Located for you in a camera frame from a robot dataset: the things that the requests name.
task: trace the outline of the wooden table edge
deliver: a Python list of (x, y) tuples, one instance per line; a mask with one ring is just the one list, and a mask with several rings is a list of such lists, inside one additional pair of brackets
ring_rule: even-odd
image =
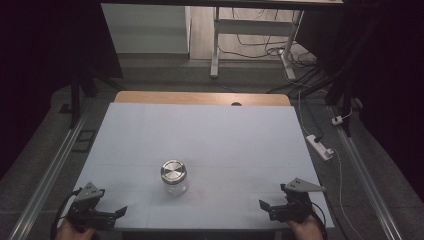
[(291, 106), (283, 94), (121, 91), (115, 103)]

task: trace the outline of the electrical outlet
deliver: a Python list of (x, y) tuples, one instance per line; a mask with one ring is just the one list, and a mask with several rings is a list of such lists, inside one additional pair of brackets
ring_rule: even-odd
[(316, 137), (314, 135), (309, 135), (305, 138), (306, 140), (308, 140), (308, 143), (315, 149), (318, 155), (322, 158), (322, 160), (327, 161), (333, 158), (333, 155), (331, 155), (333, 153), (333, 150), (330, 148), (325, 148), (321, 142), (315, 142)]

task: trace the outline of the metal frame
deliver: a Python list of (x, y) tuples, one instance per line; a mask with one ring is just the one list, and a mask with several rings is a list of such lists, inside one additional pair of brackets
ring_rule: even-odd
[[(331, 107), (328, 107), (328, 111), (334, 115)], [(372, 177), (356, 148), (355, 143), (353, 142), (352, 138), (346, 135), (341, 127), (337, 128), (337, 132), (339, 133), (340, 139), (345, 147), (346, 152), (349, 155), (350, 161), (352, 162), (356, 173), (358, 174), (358, 178), (364, 187), (365, 193), (368, 196), (368, 200), (374, 207), (381, 226), (386, 233), (387, 239), (401, 240), (402, 235), (399, 231), (399, 227), (396, 225), (386, 202), (375, 186), (374, 181), (372, 180)]]
[(303, 11), (295, 11), (293, 22), (271, 22), (252, 20), (219, 19), (219, 7), (214, 8), (214, 39), (211, 60), (211, 78), (218, 77), (219, 65), (219, 34), (244, 34), (244, 35), (270, 35), (288, 37), (286, 47), (280, 53), (284, 71), (289, 80), (295, 80), (293, 69), (290, 66), (288, 56), (293, 45), (294, 38), (299, 28)]
[(27, 238), (35, 220), (37, 219), (38, 214), (41, 211), (41, 208), (43, 207), (44, 202), (47, 199), (47, 196), (50, 193), (50, 190), (53, 187), (53, 184), (57, 179), (57, 176), (59, 175), (60, 170), (62, 169), (63, 164), (65, 163), (66, 158), (68, 157), (69, 152), (72, 149), (75, 140), (77, 139), (82, 126), (87, 119), (88, 112), (90, 111), (92, 105), (93, 100), (86, 100), (86, 104), (83, 108), (83, 113), (80, 120), (76, 123), (73, 129), (69, 130), (65, 140), (60, 146), (59, 151), (56, 153), (56, 156), (44, 173), (43, 178), (38, 183), (34, 194), (31, 196), (30, 200), (25, 206), (25, 209), (13, 227), (12, 233), (8, 239), (17, 240)]

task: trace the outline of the table leg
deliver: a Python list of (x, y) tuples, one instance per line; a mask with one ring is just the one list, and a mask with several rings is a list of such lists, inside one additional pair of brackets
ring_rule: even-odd
[(283, 61), (283, 65), (284, 65), (284, 71), (286, 72), (286, 76), (288, 78), (288, 80), (295, 80), (296, 76), (294, 75), (293, 69), (290, 66), (290, 61), (289, 61), (289, 54), (290, 54), (290, 49), (293, 45), (293, 41), (294, 41), (294, 37), (296, 36), (297, 33), (297, 29), (299, 28), (299, 23), (300, 23), (300, 19), (302, 18), (302, 14), (303, 11), (295, 11), (294, 12), (294, 19), (293, 19), (293, 25), (292, 28), (290, 30), (290, 34), (289, 34), (289, 38), (287, 40), (287, 44), (286, 47), (284, 48), (284, 51), (282, 51), (282, 53), (280, 52), (280, 58), (281, 61)]
[(218, 77), (218, 36), (219, 36), (219, 7), (214, 8), (214, 37), (213, 37), (213, 50), (211, 61), (211, 78)]

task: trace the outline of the jar lid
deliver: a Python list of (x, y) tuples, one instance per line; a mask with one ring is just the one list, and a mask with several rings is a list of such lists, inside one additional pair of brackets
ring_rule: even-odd
[(187, 175), (185, 165), (178, 160), (167, 161), (163, 164), (160, 173), (162, 180), (170, 185), (182, 182)]

